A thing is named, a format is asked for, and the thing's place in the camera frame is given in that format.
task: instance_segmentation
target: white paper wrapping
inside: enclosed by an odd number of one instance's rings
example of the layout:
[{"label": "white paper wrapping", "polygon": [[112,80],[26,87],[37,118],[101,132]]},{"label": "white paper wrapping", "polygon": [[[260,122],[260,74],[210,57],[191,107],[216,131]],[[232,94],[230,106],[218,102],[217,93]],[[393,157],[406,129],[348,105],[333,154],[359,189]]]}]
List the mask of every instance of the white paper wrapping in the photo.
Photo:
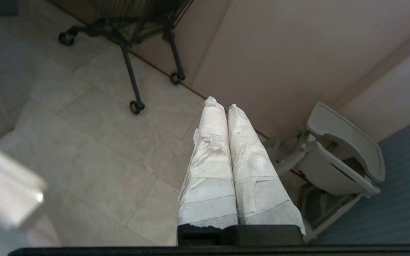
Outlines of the white paper wrapping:
[{"label": "white paper wrapping", "polygon": [[0,152],[0,226],[19,227],[44,201],[45,181]]},{"label": "white paper wrapping", "polygon": [[300,211],[290,200],[251,122],[235,104],[229,108],[228,125],[239,223],[297,225],[305,234]]},{"label": "white paper wrapping", "polygon": [[213,97],[205,101],[194,144],[178,198],[178,225],[237,225],[226,112]]}]

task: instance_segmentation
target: tile floor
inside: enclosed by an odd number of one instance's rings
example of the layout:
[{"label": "tile floor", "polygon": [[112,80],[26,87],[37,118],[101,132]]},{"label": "tile floor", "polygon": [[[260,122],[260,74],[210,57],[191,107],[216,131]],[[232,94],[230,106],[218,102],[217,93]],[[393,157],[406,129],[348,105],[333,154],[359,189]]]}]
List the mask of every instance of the tile floor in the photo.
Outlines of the tile floor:
[{"label": "tile floor", "polygon": [[[75,24],[43,0],[0,18],[0,96],[17,122],[0,150],[49,183],[46,212],[63,246],[175,245],[204,100],[131,56],[147,106],[132,115],[120,49],[82,34],[59,44]],[[23,243],[6,241],[0,255]]]}]

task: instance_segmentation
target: paper towel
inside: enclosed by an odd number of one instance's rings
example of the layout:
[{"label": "paper towel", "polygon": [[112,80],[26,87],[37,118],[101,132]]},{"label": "paper towel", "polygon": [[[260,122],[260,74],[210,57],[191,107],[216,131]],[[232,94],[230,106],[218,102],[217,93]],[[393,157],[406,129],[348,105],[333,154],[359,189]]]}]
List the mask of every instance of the paper towel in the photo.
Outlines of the paper towel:
[{"label": "paper towel", "polygon": [[251,122],[235,104],[229,108],[228,126],[239,223],[297,225],[305,234],[300,211],[290,200]]},{"label": "paper towel", "polygon": [[205,101],[194,144],[179,194],[178,225],[237,225],[226,112],[213,97]]}]

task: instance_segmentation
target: blue siding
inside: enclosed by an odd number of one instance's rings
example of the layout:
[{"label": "blue siding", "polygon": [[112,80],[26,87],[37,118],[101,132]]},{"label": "blue siding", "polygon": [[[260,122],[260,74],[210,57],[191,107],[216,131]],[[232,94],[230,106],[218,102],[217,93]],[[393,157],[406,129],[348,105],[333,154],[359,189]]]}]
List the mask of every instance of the blue siding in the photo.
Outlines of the blue siding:
[{"label": "blue siding", "polygon": [[313,243],[410,243],[410,126],[379,145],[386,171],[381,193],[362,199]]}]

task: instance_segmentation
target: rolling cart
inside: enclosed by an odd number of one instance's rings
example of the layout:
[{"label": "rolling cart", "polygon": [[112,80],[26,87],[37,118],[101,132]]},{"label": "rolling cart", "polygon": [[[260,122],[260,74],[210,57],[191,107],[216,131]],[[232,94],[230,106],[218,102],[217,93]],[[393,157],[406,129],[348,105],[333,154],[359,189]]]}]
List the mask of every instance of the rolling cart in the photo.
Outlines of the rolling cart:
[{"label": "rolling cart", "polygon": [[178,57],[173,29],[189,8],[192,0],[90,0],[98,12],[99,19],[89,26],[73,26],[60,33],[59,42],[71,46],[78,32],[88,36],[104,36],[117,42],[121,47],[127,71],[135,94],[135,101],[130,102],[130,110],[137,115],[145,108],[138,92],[135,75],[127,48],[140,44],[144,40],[163,33],[163,39],[169,42],[177,66],[177,72],[170,75],[170,80],[177,85],[184,80],[184,72]]}]

